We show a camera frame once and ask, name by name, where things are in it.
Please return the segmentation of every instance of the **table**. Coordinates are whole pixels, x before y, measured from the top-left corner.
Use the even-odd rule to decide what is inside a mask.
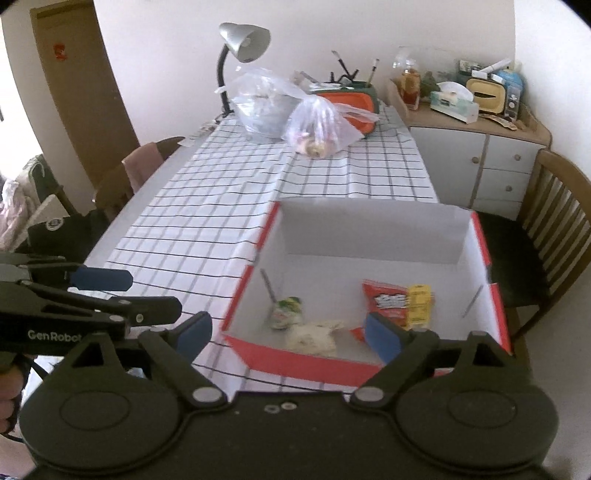
[[[183,150],[167,161],[169,170],[180,168],[127,231],[121,233],[122,225],[134,217],[138,200],[126,206],[87,264],[129,270],[134,285],[125,295],[176,296],[183,304],[178,322],[207,310],[214,335],[194,366],[230,397],[237,390],[350,393],[353,388],[346,385],[251,371],[224,343],[219,328],[244,268],[254,259],[254,245],[274,200],[348,196],[438,201],[416,143],[396,110],[382,106],[376,130],[329,160],[303,158],[284,143],[252,144],[233,118],[222,121],[183,166],[181,154],[189,157]],[[163,177],[150,179],[148,189]],[[148,195],[145,187],[138,195]],[[102,298],[110,294],[95,293]]]

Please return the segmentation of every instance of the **yellow snack package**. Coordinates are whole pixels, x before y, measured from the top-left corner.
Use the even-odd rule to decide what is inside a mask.
[[[431,297],[430,285],[411,285],[408,288],[407,298],[407,329],[422,327],[429,328],[431,322]]]

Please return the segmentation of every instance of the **black bag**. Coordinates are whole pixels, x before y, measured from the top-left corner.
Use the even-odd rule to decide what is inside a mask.
[[[86,216],[77,213],[33,225],[28,229],[30,253],[61,256],[70,262],[84,263],[108,227],[109,221],[101,210],[91,210]]]

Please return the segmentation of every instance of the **plastic bag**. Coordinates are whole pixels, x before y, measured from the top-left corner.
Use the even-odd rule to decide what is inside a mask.
[[[283,138],[302,155],[328,158],[363,138],[346,116],[372,122],[379,119],[375,113],[307,95],[290,115]]]
[[[306,93],[270,70],[254,67],[240,71],[239,77],[216,93],[227,90],[232,94],[230,101],[249,140],[260,144],[281,141],[288,118]]]

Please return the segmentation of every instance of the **silver lamp shade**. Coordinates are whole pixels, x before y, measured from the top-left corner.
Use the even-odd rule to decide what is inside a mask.
[[[239,62],[249,63],[265,53],[271,42],[271,33],[256,25],[237,25],[226,22],[220,25],[220,34]]]

